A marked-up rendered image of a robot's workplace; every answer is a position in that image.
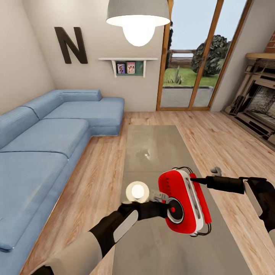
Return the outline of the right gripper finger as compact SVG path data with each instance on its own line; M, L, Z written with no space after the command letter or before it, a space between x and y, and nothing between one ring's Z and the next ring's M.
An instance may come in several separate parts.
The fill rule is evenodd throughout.
M207 184L207 178L191 178L191 181L197 182L197 183L201 183L201 184Z

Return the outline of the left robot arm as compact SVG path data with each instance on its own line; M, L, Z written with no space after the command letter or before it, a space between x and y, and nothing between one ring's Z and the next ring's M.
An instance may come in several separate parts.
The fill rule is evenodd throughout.
M126 234L136 221L168 217L169 196L152 191L150 201L121 202L117 211L104 217L67 248L36 267L29 275L90 275L110 249Z

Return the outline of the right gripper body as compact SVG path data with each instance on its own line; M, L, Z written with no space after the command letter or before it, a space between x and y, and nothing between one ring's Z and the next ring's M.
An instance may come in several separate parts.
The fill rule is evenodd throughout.
M230 177L223 176L206 176L207 188L212 188L219 191L231 192L230 188Z

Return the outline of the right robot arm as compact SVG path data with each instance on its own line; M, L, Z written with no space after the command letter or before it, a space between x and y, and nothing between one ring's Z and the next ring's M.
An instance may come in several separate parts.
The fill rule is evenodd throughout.
M191 181L206 184L207 188L233 193L246 193L275 247L275 188L266 178L258 177L223 177L222 170L215 166L210 168L212 176L191 178Z

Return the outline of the radio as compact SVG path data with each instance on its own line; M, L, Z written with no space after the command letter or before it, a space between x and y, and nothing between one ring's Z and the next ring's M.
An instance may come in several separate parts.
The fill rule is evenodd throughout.
M161 200L162 203L171 204L168 209L167 225L176 233L197 237L208 235L211 232L211 217L200 184L193 182L199 203L202 207L205 223L208 224L207 233L198 233L203 227L203 217L188 174L179 170L187 168L191 178L197 178L189 167L174 167L160 175L158 179L160 192L169 196L169 200Z

